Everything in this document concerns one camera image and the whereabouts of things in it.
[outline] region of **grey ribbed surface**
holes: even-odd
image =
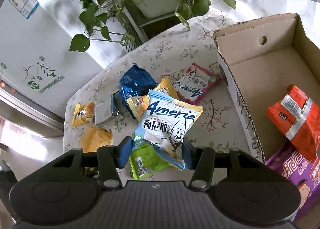
[[[14,229],[249,229],[221,214],[206,194],[192,192],[183,182],[134,182],[105,192],[99,203],[80,219],[58,226],[20,222]],[[292,224],[270,227],[294,229]]]

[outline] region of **floor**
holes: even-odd
[[[26,128],[2,119],[0,143],[9,147],[1,150],[4,160],[21,180],[62,154],[63,137],[44,138]]]

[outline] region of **pink snack package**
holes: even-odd
[[[180,100],[198,104],[204,93],[218,81],[209,70],[192,63],[187,72],[173,86]]]
[[[320,197],[320,159],[309,162],[287,141],[266,165],[298,187],[301,203],[294,220],[299,220]]]

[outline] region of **tablecloth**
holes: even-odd
[[[64,151],[79,147],[86,127],[93,125],[90,123],[71,128],[76,104],[105,102],[111,93],[117,91],[121,76],[132,66],[132,62],[146,69],[157,82],[165,76],[172,81],[179,79],[193,62],[220,74],[213,31],[234,23],[221,11],[210,9],[206,15],[189,21],[190,31],[179,24],[113,62],[68,101],[64,125]],[[223,81],[206,92],[200,105],[204,107],[204,112],[186,134],[196,147],[208,146],[217,152],[241,149],[249,153],[240,120]],[[114,145],[118,145],[125,136],[133,135],[137,124],[137,120],[133,120],[129,113],[110,123],[108,128],[112,130]],[[119,169],[118,173],[123,184],[128,179],[133,179],[129,162],[124,169]],[[154,173],[145,180],[185,180],[188,183],[192,174],[193,171],[179,171],[172,167]],[[215,169],[212,183],[215,184],[224,177],[226,169]]]

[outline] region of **cardboard box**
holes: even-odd
[[[215,31],[214,38],[251,155],[265,162],[286,141],[266,116],[266,109],[286,95],[286,87],[296,85],[320,105],[320,50],[305,35],[297,14],[242,22]],[[311,219],[300,227],[319,224],[319,216]]]

